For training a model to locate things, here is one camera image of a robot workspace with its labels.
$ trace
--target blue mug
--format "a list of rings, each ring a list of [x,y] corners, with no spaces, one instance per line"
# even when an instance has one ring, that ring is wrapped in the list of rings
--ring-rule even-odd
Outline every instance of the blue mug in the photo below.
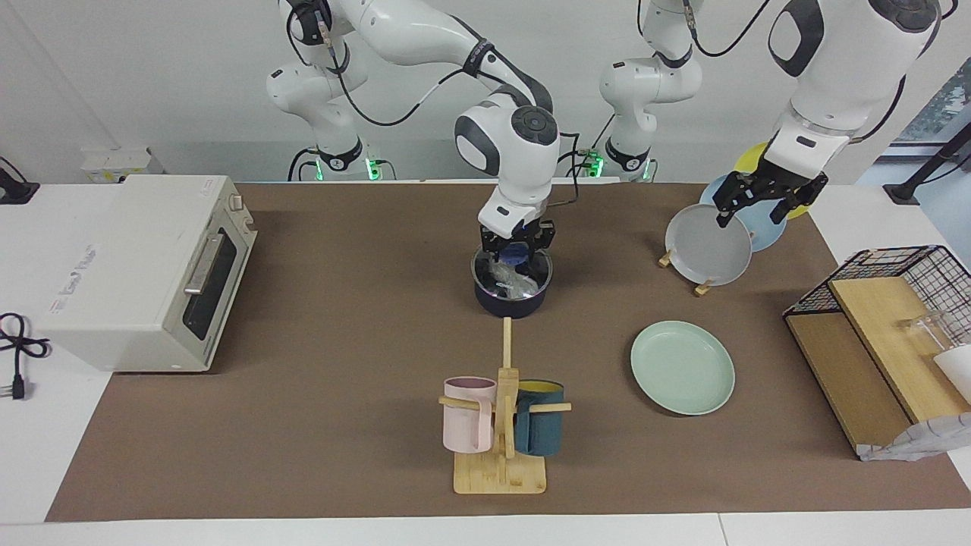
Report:
[[[519,382],[513,429],[516,451],[537,457],[556,455],[563,437],[563,414],[529,413],[529,408],[563,400],[563,386],[555,381],[525,379]]]

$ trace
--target mug handle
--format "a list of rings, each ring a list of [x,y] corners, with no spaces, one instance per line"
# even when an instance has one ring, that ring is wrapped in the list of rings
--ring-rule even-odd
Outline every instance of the mug handle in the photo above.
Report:
[[[516,440],[520,438],[523,439],[521,444],[525,445],[524,453],[526,453],[527,455],[529,455],[529,453],[533,451],[533,446],[531,445],[532,434],[529,433],[529,426],[532,424],[532,418],[529,415],[529,408],[532,407],[532,405],[533,405],[533,400],[526,399],[526,400],[522,400],[519,404],[517,404],[517,408],[516,408],[516,424],[518,425],[522,423],[522,426],[516,427],[514,431],[514,436],[515,436],[514,441],[517,444],[519,444],[520,442]]]
[[[476,449],[482,449],[492,441],[492,402],[479,398],[479,434],[476,437]]]

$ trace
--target black wire rack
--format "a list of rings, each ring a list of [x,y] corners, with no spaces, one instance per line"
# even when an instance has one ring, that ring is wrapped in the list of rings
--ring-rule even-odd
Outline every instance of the black wire rack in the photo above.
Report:
[[[948,313],[943,328],[957,343],[971,343],[971,274],[946,247],[860,251],[786,310],[786,316],[839,313],[831,281],[903,277],[929,311]]]

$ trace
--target oven handle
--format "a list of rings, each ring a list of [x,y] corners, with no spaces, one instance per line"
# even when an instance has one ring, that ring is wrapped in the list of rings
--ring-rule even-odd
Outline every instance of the oven handle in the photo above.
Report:
[[[213,272],[213,266],[216,264],[216,256],[218,256],[219,249],[222,248],[222,242],[225,238],[226,236],[223,233],[217,233],[216,235],[211,235],[206,240],[206,246],[202,248],[199,261],[195,263],[192,276],[189,277],[188,284],[185,285],[185,293],[198,295],[206,289],[206,285],[209,284],[209,276]]]

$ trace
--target pink mug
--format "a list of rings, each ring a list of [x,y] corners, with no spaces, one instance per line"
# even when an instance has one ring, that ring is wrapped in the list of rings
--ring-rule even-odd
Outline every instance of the pink mug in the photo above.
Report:
[[[442,444],[456,453],[483,453],[492,449],[492,403],[496,383],[485,377],[445,380],[445,396],[479,402],[479,410],[443,406]]]

